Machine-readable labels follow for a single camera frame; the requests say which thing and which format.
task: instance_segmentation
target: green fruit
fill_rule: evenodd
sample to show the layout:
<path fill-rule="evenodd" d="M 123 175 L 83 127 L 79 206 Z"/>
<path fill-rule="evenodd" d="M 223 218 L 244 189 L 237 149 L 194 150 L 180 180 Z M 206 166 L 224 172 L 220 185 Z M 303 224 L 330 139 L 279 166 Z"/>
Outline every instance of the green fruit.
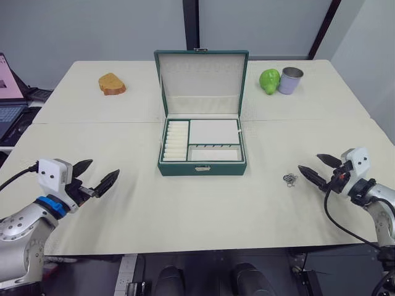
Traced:
<path fill-rule="evenodd" d="M 276 69 L 263 71 L 259 77 L 259 84 L 267 94 L 273 94 L 280 84 L 280 73 Z"/>

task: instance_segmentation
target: table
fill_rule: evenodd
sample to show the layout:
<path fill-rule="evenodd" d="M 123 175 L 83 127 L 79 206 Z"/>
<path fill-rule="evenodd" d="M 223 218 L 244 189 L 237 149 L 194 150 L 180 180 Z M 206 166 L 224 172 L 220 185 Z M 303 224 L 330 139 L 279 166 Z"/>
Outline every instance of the table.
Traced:
<path fill-rule="evenodd" d="M 295 66 L 304 71 L 291 96 L 268 96 L 259 75 L 268 68 Z M 100 76 L 114 72 L 127 91 L 105 96 Z M 249 61 L 241 119 L 300 120 L 369 118 L 369 114 L 327 60 Z M 160 122 L 164 118 L 154 61 L 75 62 L 34 123 Z"/>
<path fill-rule="evenodd" d="M 60 221 L 46 255 L 175 252 L 355 243 L 323 212 L 323 194 L 297 170 L 302 164 L 329 178 L 315 154 L 340 156 L 366 146 L 369 178 L 395 187 L 395 150 L 369 118 L 275 120 L 243 123 L 248 166 L 244 176 L 162 177 L 157 166 L 160 123 L 32 125 L 7 159 L 0 180 L 40 157 L 75 163 L 93 158 L 81 178 L 94 186 L 120 169 L 116 185 Z M 299 175 L 287 187 L 283 175 Z M 0 217 L 29 204 L 41 190 L 35 175 L 0 192 Z M 339 223 L 371 241 L 371 217 L 333 194 L 329 209 Z"/>

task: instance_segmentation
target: blue ring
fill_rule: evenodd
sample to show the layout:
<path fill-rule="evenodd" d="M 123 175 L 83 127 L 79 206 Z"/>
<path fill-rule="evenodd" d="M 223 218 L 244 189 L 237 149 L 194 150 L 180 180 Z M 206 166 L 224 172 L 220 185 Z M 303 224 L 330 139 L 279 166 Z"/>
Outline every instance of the blue ring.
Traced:
<path fill-rule="evenodd" d="M 63 208 L 63 205 L 59 202 L 55 202 L 52 199 L 45 197 L 45 196 L 40 196 L 37 198 L 37 200 L 40 200 L 47 205 L 49 205 L 55 212 L 59 213 L 59 215 L 63 218 L 67 213 Z"/>

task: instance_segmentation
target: box clasp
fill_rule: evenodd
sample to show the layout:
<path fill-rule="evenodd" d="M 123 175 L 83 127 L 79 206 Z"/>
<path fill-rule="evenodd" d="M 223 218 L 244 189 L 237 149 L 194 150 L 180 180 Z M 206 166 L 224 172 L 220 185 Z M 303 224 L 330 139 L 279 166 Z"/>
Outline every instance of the box clasp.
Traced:
<path fill-rule="evenodd" d="M 209 51 L 208 48 L 194 48 L 193 50 L 194 50 L 195 52 L 207 52 L 207 51 Z"/>
<path fill-rule="evenodd" d="M 195 171 L 209 171 L 211 167 L 209 165 L 200 165 L 195 167 Z"/>

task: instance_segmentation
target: robotic arm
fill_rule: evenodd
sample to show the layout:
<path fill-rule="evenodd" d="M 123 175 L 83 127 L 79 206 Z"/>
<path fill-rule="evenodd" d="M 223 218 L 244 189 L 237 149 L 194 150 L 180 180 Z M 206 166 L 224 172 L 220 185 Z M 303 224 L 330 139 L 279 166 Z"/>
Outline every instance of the robotic arm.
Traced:
<path fill-rule="evenodd" d="M 35 287 L 43 275 L 44 245 L 67 213 L 75 213 L 91 197 L 101 197 L 118 178 L 119 170 L 105 176 L 95 188 L 77 179 L 92 163 L 76 165 L 60 159 L 40 159 L 31 171 L 45 195 L 21 211 L 0 220 L 0 295 Z"/>
<path fill-rule="evenodd" d="M 299 165 L 300 172 L 317 185 L 321 191 L 326 192 L 325 210 L 327 210 L 326 200 L 330 191 L 335 191 L 345 197 L 350 197 L 352 203 L 369 212 L 375 223 L 380 247 L 373 246 L 380 250 L 378 259 L 381 261 L 384 271 L 387 272 L 385 288 L 395 293 L 395 191 L 376 183 L 374 179 L 365 179 L 370 168 L 370 159 L 366 148 L 345 151 L 341 156 L 343 161 L 328 154 L 318 154 L 317 157 L 335 169 L 330 182 L 327 183 L 317 172 L 306 166 Z"/>

